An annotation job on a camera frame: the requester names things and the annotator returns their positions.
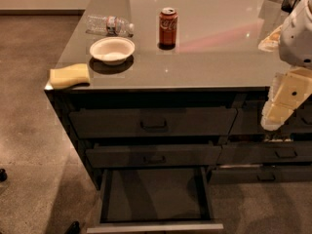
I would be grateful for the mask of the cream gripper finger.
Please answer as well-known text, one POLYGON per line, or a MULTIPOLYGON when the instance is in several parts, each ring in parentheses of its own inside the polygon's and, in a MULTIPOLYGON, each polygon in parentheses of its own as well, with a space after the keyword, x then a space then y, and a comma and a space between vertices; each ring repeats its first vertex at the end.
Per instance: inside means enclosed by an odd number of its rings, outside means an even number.
POLYGON ((263 52, 274 52, 279 47, 282 26, 279 25, 267 37, 260 41, 258 48, 263 52))
POLYGON ((310 96, 303 83, 285 74, 277 73, 262 109, 261 126, 266 131, 276 131, 292 116, 310 96))

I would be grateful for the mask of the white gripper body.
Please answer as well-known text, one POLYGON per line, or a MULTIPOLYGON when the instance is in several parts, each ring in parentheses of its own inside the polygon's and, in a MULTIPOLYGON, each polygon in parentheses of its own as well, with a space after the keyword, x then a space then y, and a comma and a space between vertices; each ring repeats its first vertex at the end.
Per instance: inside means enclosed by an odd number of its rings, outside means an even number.
POLYGON ((306 92, 312 91, 312 70, 304 67, 294 67, 288 75, 303 83, 306 92))

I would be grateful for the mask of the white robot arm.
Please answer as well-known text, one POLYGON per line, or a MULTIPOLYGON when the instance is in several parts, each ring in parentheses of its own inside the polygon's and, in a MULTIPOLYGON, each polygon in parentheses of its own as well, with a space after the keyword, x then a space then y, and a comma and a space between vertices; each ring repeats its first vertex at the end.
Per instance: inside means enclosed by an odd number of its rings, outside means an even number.
POLYGON ((275 131, 312 95, 312 0, 300 0, 258 48, 278 50, 280 59, 291 66, 275 75, 262 109, 262 128, 275 131))

